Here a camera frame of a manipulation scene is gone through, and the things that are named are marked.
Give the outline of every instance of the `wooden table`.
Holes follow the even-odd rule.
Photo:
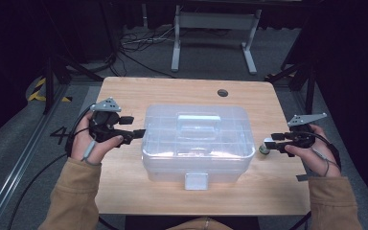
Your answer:
[[[227,97],[218,90],[228,91]],[[144,127],[151,104],[239,105],[248,113],[258,148],[272,132],[288,131],[287,121],[273,86],[268,82],[231,80],[178,80],[106,78],[98,102],[113,97],[121,116],[133,116]],[[249,169],[236,183],[210,184],[207,191],[186,191],[182,183],[152,182],[142,164],[142,140],[112,150],[103,160],[96,202],[101,214],[270,216],[305,215],[310,210],[307,181],[298,157],[273,150],[255,153]]]

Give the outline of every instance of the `tan jacket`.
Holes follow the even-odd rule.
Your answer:
[[[90,166],[69,158],[51,194],[47,218],[38,229],[95,229],[98,208],[95,196],[101,166]],[[357,203],[346,177],[312,177],[309,179],[312,230],[361,229]],[[210,218],[198,218],[169,230],[229,230]]]

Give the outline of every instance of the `hand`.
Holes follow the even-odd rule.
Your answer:
[[[313,132],[323,136],[325,139],[324,130],[320,126],[310,125]],[[315,138],[315,143],[309,149],[302,149],[292,145],[285,146],[285,150],[289,153],[301,157],[301,159],[307,164],[307,166],[315,173],[328,177],[341,176],[340,169],[333,163],[327,162],[319,157],[313,150],[317,150],[322,155],[328,158],[331,162],[335,162],[334,156],[328,149],[327,144],[323,141]]]
[[[80,130],[85,129],[78,133],[74,138],[73,150],[71,152],[71,158],[82,160],[83,154],[88,148],[89,144],[93,140],[89,135],[89,120],[92,118],[92,112],[89,111],[83,118],[80,123],[77,125],[76,133]],[[112,150],[113,148],[119,146],[123,142],[123,136],[115,136],[105,142],[95,143],[94,148],[91,151],[91,154],[86,159],[89,164],[99,165],[104,159],[105,155]]]

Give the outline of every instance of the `container lid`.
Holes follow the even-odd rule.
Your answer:
[[[151,105],[143,154],[166,158],[251,158],[255,153],[246,111],[239,106]]]

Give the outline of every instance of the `plastic storage container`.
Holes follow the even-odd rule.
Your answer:
[[[237,181],[255,153],[247,113],[239,106],[155,104],[145,129],[149,179],[183,182],[187,190]]]

